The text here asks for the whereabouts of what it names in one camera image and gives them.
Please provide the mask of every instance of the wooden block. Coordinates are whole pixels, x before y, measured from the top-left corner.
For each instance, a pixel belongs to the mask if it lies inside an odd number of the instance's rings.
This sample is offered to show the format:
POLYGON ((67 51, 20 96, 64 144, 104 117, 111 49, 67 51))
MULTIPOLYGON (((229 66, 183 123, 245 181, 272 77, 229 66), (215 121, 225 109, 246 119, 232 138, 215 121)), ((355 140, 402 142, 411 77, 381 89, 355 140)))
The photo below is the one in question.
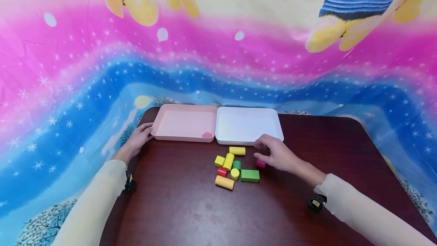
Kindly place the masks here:
POLYGON ((232 168, 231 170, 231 179, 238 180, 238 177, 240 176, 240 171, 236 168, 232 168))
POLYGON ((260 160, 256 160, 256 166, 258 168, 264 169, 266 167, 266 163, 265 162, 261 162, 260 160))
POLYGON ((226 154, 225 162, 223 163, 223 167, 228 171, 231 171, 232 163, 234 162, 234 154, 228 153, 226 154))
POLYGON ((229 146, 229 153, 232 153, 237 156, 244 156, 245 155, 245 147, 236 147, 236 146, 229 146))
POLYGON ((258 170, 241 169, 240 180, 257 183, 257 182, 259 182, 259 171, 258 170))
POLYGON ((225 162, 225 158, 224 157, 222 157, 222 156, 217 156, 216 158, 215 158, 215 162, 214 162, 214 164, 215 164, 215 166, 217 166, 217 167, 223 167, 223 163, 225 162))
POLYGON ((219 176, 226 177, 227 173, 228 173, 228 170, 226 168, 223 168, 223 167, 218 168, 217 174, 219 176))
POLYGON ((222 176, 215 177, 215 184, 216 185, 221 186, 221 187, 226 188, 226 189, 229 189, 229 190, 234 189, 234 183, 235 182, 233 180, 227 179, 227 178, 222 177, 222 176))
POLYGON ((232 168, 236 168, 238 170, 241 170, 241 162, 240 161, 234 161, 232 164, 232 168))

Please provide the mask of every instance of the right hand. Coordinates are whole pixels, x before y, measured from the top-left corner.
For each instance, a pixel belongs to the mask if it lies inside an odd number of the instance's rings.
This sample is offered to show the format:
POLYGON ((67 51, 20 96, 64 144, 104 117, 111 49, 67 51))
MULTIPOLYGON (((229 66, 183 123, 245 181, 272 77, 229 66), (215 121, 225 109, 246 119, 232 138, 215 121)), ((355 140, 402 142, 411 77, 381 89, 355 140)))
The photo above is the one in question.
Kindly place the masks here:
POLYGON ((270 156, 260 153, 253 154, 261 162, 282 171, 296 173, 298 165, 302 162, 280 139, 264 134, 255 141, 258 149, 270 149, 270 156))

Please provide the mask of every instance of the yellow cylinder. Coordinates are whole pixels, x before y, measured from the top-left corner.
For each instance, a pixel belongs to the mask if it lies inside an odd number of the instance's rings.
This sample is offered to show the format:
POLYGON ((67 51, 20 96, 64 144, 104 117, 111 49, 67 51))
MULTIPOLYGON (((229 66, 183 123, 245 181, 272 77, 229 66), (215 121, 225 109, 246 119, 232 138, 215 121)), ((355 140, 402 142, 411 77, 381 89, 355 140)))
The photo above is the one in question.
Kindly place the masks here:
POLYGON ((231 179, 238 180, 238 177, 240 176, 240 171, 236 168, 232 168, 231 170, 231 179))
POLYGON ((230 180, 228 178, 222 177, 217 175, 217 177, 215 178, 215 184, 218 186, 221 186, 223 188, 232 190, 234 189, 234 181, 230 180))
POLYGON ((231 171, 232 163, 234 162, 234 154, 228 153, 226 154, 225 162, 223 163, 223 167, 226 168, 228 171, 231 171))
POLYGON ((236 147, 236 146, 229 146, 229 153, 232 153, 237 156, 244 156, 245 155, 245 147, 236 147))

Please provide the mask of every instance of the left hand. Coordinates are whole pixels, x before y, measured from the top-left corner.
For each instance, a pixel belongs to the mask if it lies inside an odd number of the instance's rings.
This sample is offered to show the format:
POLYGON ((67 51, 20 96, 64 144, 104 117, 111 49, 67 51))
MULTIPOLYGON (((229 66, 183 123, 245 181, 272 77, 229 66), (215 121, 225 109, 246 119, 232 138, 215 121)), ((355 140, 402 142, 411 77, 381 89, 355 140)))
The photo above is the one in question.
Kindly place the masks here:
POLYGON ((143 145, 153 139, 153 136, 150 134, 152 132, 152 125, 153 123, 143 123, 135 128, 124 146, 115 154, 114 159, 121 160, 126 165, 129 164, 130 160, 138 155, 143 145))

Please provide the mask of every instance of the pink cube block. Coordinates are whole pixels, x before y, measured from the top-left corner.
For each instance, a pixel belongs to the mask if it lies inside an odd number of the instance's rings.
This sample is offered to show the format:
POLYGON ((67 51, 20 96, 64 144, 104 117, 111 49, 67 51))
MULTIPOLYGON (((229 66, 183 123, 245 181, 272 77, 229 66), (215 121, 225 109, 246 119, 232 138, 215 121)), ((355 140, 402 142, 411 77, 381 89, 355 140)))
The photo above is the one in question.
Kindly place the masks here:
POLYGON ((266 163, 265 162, 261 162, 260 160, 256 160, 256 166, 258 168, 264 169, 266 167, 266 163))

